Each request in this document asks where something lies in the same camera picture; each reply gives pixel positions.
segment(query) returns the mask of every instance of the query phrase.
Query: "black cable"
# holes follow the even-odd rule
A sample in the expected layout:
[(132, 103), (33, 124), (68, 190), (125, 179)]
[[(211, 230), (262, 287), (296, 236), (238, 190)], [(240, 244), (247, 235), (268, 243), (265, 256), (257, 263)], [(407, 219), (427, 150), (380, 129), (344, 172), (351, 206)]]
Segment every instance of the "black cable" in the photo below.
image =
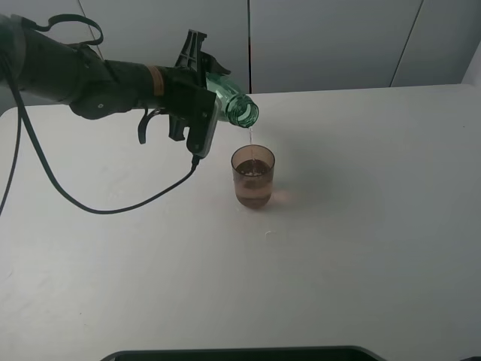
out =
[[(1, 58), (0, 61), (2, 61), (2, 69), (5, 69), (3, 64), (3, 58)], [(17, 167), (18, 151), (20, 149), (20, 134), (22, 134), (22, 117), (20, 116), (20, 112), (18, 112), (17, 139), (15, 141), (14, 159), (12, 160), (12, 166), (10, 167), (10, 174), (8, 175), (7, 186), (5, 186), (2, 203), (0, 204), (0, 216), (2, 215), (3, 208), (5, 206), (5, 203), (7, 202), (8, 193), (10, 192), (12, 180), (14, 179), (15, 167)]]
[(0, 56), (2, 58), (2, 64), (4, 68), (4, 73), (5, 73), (5, 78), (7, 79), (8, 85), (10, 87), (10, 90), (15, 98), (15, 102), (17, 103), (18, 111), (19, 111), (19, 116), (23, 120), (23, 124), (26, 128), (26, 131), (30, 137), (30, 141), (32, 142), (32, 145), (35, 149), (35, 152), (37, 153), (37, 156), (40, 160), (40, 163), (42, 164), (42, 167), (44, 167), (45, 173), (47, 174), (51, 184), (55, 187), (55, 189), (65, 198), (67, 199), (70, 203), (76, 205), (78, 208), (83, 209), (86, 212), (89, 213), (94, 213), (94, 214), (117, 214), (117, 213), (122, 213), (122, 212), (127, 212), (131, 211), (133, 209), (142, 207), (143, 205), (146, 205), (148, 203), (151, 203), (151, 201), (156, 200), (157, 198), (163, 196), (167, 192), (170, 192), (174, 188), (178, 187), (181, 185), (183, 182), (185, 182), (187, 179), (190, 178), (190, 176), (194, 173), (195, 169), (197, 168), (197, 165), (199, 164), (200, 157), (198, 156), (193, 156), (192, 157), (192, 167), (190, 169), (190, 172), (187, 173), (187, 175), (179, 180), (178, 182), (172, 184), (169, 188), (166, 188), (165, 190), (161, 191), (160, 193), (155, 194), (153, 197), (150, 197), (149, 199), (146, 199), (143, 202), (137, 203), (136, 205), (131, 205), (129, 207), (124, 207), (124, 208), (119, 208), (119, 209), (113, 209), (109, 211), (101, 211), (97, 210), (94, 208), (87, 207), (80, 203), (78, 200), (76, 200), (74, 197), (70, 196), (63, 188), (60, 186), (59, 182), (55, 178), (55, 175), (52, 172), (52, 169), (50, 168), (47, 158), (44, 155), (44, 152), (40, 146), (40, 143), (37, 139), (37, 135), (35, 134), (35, 130), (33, 129), (32, 123), (30, 122), (29, 115), (27, 114), (27, 111), (25, 109), (25, 105), (23, 104), (22, 96), (20, 95), (20, 92), (18, 90), (18, 87), (15, 83), (14, 77), (11, 74), (10, 66), (7, 63), (7, 60), (5, 56)]

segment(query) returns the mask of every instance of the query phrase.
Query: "water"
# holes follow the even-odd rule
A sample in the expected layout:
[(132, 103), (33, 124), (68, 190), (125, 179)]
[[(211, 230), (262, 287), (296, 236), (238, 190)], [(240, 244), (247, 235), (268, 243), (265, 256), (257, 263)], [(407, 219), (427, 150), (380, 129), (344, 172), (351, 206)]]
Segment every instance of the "water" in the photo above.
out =
[(257, 209), (269, 202), (273, 172), (267, 163), (259, 159), (249, 159), (242, 162), (236, 171), (235, 195), (242, 205)]

